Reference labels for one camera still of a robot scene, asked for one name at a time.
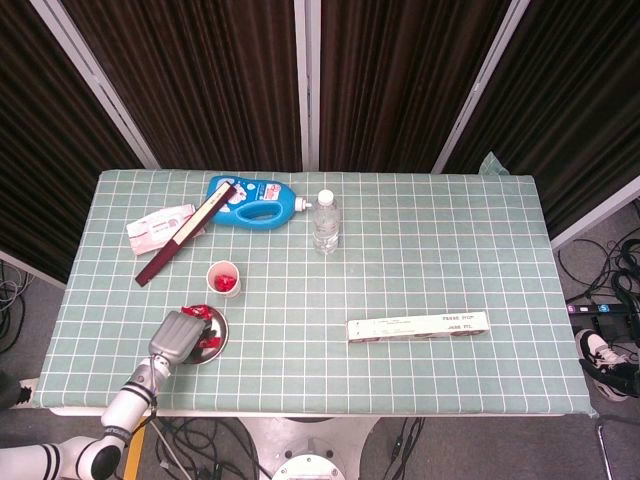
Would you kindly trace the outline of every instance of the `black curtain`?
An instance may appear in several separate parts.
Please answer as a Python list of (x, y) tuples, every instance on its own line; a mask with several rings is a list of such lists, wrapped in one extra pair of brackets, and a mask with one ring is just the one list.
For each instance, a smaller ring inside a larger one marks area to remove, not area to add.
[(445, 167), (535, 176), (554, 237), (640, 175), (640, 2), (533, 1)]
[(141, 165), (29, 2), (0, 52), (0, 250), (65, 282), (98, 176)]
[(163, 168), (301, 170), (291, 0), (64, 0)]
[(429, 172), (508, 0), (323, 0), (320, 169)]

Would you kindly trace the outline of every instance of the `bottle label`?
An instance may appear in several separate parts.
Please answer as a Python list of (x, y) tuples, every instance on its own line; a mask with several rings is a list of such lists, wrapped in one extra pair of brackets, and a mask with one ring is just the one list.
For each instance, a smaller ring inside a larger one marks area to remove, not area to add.
[(277, 200), (280, 196), (280, 190), (282, 187), (277, 183), (267, 183), (267, 188), (264, 192), (263, 200)]
[(242, 203), (247, 199), (248, 192), (244, 188), (245, 186), (247, 187), (247, 189), (249, 191), (253, 190), (254, 188), (256, 188), (255, 185), (252, 184), (252, 183), (249, 183), (248, 185), (245, 185), (246, 182), (242, 182), (242, 181), (236, 182), (234, 178), (221, 178), (220, 180), (218, 180), (218, 184), (216, 185), (216, 189), (220, 188), (220, 186), (224, 182), (229, 182), (231, 185), (236, 187), (236, 193), (229, 200), (227, 200), (226, 204), (224, 204), (220, 208), (221, 212), (230, 212), (231, 210), (229, 209), (229, 205), (232, 205), (232, 206), (233, 205), (238, 205), (239, 203)]

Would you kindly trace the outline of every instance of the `plastic bottle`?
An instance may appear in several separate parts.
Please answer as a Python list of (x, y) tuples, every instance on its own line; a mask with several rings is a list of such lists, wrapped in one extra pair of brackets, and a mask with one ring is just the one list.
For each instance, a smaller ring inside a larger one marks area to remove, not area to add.
[(313, 245), (323, 255), (338, 248), (340, 235), (340, 209), (331, 190), (322, 190), (313, 209)]
[(287, 223), (295, 212), (311, 207), (284, 183), (230, 175), (213, 177), (207, 198), (223, 182), (233, 185), (236, 194), (213, 216), (212, 223), (269, 230)]

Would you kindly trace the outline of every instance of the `white box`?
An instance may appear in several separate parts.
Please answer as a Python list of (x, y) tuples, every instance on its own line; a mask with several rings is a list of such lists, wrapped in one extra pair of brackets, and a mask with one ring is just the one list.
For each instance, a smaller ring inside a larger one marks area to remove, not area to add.
[(350, 343), (396, 338), (477, 335), (487, 331), (489, 322), (485, 312), (347, 321), (347, 339)]

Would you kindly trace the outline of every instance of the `bottle handle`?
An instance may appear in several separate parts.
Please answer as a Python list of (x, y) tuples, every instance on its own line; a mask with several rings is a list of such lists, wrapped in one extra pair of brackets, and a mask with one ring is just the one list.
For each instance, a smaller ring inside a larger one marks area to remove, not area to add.
[(252, 228), (269, 229), (279, 226), (278, 221), (283, 216), (284, 210), (278, 202), (250, 203), (236, 210), (238, 218)]

